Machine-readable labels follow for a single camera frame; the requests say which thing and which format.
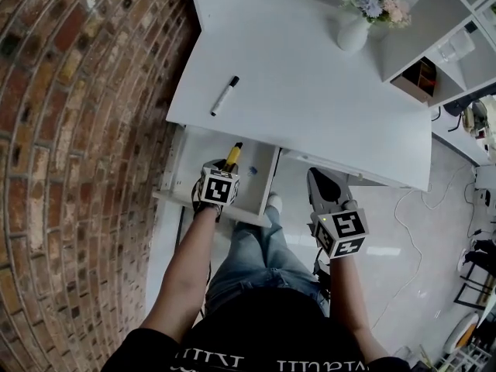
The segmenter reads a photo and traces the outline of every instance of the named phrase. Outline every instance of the shoe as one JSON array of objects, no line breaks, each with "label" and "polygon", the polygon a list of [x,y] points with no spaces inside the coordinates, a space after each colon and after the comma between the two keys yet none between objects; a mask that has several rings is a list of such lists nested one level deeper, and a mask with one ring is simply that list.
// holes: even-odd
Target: shoe
[{"label": "shoe", "polygon": [[461,273],[462,269],[463,269],[463,265],[466,263],[465,262],[465,255],[468,254],[468,251],[467,250],[463,250],[461,255],[460,255],[460,259],[458,260],[458,266],[456,267],[456,269]]},{"label": "shoe", "polygon": [[267,207],[269,205],[272,205],[274,208],[277,209],[279,212],[279,215],[282,212],[282,199],[279,197],[276,193],[270,193],[269,198],[267,199]]}]

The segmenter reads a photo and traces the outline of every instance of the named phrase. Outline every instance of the brick wall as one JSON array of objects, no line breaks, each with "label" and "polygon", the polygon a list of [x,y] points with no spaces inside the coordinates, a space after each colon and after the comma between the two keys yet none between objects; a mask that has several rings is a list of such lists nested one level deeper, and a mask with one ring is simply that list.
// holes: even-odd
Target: brick wall
[{"label": "brick wall", "polygon": [[191,0],[0,0],[0,366],[94,371],[143,318]]}]

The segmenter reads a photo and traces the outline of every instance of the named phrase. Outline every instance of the pink flower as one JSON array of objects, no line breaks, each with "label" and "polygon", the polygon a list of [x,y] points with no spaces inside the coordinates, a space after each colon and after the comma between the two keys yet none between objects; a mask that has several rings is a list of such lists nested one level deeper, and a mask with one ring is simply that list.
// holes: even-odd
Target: pink flower
[{"label": "pink flower", "polygon": [[382,8],[389,14],[391,22],[403,26],[410,23],[407,3],[400,0],[383,0]]}]

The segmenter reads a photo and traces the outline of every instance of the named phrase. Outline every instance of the white tile floor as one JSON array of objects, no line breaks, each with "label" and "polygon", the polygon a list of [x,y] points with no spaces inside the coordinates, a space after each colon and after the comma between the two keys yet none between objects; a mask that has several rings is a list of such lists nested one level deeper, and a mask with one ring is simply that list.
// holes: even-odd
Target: white tile floor
[{"label": "white tile floor", "polygon": [[[439,202],[453,173],[465,164],[463,158],[433,141],[432,192],[425,195],[429,205]],[[304,163],[281,158],[272,189],[283,199],[281,223],[288,245],[312,269],[317,248],[306,226],[311,211],[305,181],[307,169]],[[409,226],[423,258],[417,277],[395,300],[392,298],[413,277],[420,260],[407,230],[394,218],[394,207],[408,190],[388,187],[351,189],[360,207],[365,208],[370,229],[362,252],[356,256],[367,311],[373,325],[389,303],[374,328],[374,334],[390,353],[403,346],[415,351],[422,344],[436,360],[453,327],[470,312],[466,307],[455,305],[453,299],[461,286],[456,262],[461,250],[468,247],[467,228],[472,215],[472,207],[463,199],[463,190],[473,180],[467,165],[453,179],[444,202],[433,211],[424,206],[419,191],[401,203],[398,217]],[[472,189],[472,186],[467,189],[469,199]],[[160,208],[159,211],[166,213],[158,215],[152,243],[146,288],[147,309],[157,296],[162,274],[174,250],[180,211],[179,207],[171,204],[162,204]],[[190,221],[188,214],[184,231]],[[476,210],[470,231],[491,231],[491,227],[484,211]],[[219,225],[212,253],[214,272],[229,249],[231,229],[231,222]]]}]

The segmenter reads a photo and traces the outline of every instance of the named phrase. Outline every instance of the black marker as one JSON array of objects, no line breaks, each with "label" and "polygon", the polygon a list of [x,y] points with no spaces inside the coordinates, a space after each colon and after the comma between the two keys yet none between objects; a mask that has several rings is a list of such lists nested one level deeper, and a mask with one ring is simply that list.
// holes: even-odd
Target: black marker
[{"label": "black marker", "polygon": [[210,114],[211,115],[213,115],[214,117],[217,116],[217,113],[219,113],[219,110],[220,110],[220,108],[222,106],[222,103],[224,102],[224,99],[226,99],[228,93],[231,92],[231,90],[234,88],[234,86],[236,84],[238,84],[238,81],[239,81],[239,77],[238,76],[234,76],[232,78],[231,82],[226,87],[226,89],[224,90],[224,92],[220,95],[219,99],[217,100],[217,102],[215,103],[214,107],[210,111]]}]

